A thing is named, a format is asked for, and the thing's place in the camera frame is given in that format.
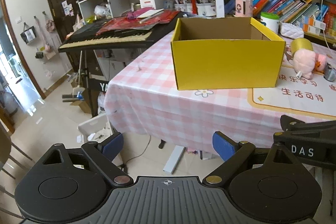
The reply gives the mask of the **pink checkered tablecloth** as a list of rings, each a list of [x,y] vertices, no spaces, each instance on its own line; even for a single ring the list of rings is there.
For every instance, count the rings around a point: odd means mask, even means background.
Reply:
[[[148,134],[168,143],[213,151],[216,131],[235,141],[270,147],[284,114],[311,123],[306,115],[250,105],[248,89],[179,91],[175,83],[171,35],[164,36],[106,85],[104,108],[117,131]]]

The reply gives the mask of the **pink humidifier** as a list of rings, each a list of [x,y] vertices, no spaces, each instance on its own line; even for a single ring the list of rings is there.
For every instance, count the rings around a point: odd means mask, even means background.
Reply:
[[[253,0],[235,0],[235,17],[253,16]]]

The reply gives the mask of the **white quilted purse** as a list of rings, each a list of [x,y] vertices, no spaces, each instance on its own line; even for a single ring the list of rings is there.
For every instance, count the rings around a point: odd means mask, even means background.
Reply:
[[[303,29],[290,23],[282,22],[280,24],[280,34],[290,39],[304,38]]]

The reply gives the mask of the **white printed desk mat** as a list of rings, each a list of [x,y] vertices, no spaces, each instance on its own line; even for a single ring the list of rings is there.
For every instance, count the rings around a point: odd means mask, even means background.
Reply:
[[[263,110],[335,120],[335,82],[319,73],[298,79],[293,68],[282,66],[276,86],[248,89],[248,102]]]

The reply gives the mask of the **small pink plush toy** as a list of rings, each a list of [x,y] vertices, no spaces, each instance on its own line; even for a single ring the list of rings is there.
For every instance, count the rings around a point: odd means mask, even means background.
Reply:
[[[326,65],[327,65],[327,56],[316,53],[314,70],[323,73]]]

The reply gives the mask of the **white jar green lid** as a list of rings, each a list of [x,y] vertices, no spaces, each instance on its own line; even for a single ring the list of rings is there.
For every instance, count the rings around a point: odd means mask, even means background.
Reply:
[[[260,22],[275,34],[278,34],[280,17],[277,14],[261,12]]]

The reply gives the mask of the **yellow cardboard box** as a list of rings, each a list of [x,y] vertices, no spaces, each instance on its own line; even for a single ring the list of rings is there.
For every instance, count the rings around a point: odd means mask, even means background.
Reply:
[[[179,18],[171,40],[177,88],[272,88],[285,46],[254,18]]]

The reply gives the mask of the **grey purple toy truck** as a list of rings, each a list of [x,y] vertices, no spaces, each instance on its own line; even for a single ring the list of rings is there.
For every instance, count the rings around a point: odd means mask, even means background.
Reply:
[[[329,82],[336,80],[336,69],[329,63],[326,64],[323,78]]]

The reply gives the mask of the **black keyboard piano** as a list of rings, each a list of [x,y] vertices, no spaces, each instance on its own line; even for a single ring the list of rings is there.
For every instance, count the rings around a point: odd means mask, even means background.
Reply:
[[[96,36],[96,32],[109,20],[87,24],[75,31],[58,48],[59,52],[148,48],[175,29],[177,16],[168,24],[157,24],[150,30],[118,30]]]

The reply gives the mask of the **yellow tape roll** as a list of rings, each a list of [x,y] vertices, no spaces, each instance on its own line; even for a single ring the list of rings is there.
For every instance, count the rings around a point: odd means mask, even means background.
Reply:
[[[298,50],[313,50],[312,43],[306,38],[296,38],[291,42],[290,51],[294,55]]]

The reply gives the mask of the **large pink plush pig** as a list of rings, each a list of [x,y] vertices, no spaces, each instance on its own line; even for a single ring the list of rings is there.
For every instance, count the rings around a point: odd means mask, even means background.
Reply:
[[[311,79],[318,54],[307,49],[297,50],[293,57],[294,70],[298,79]]]

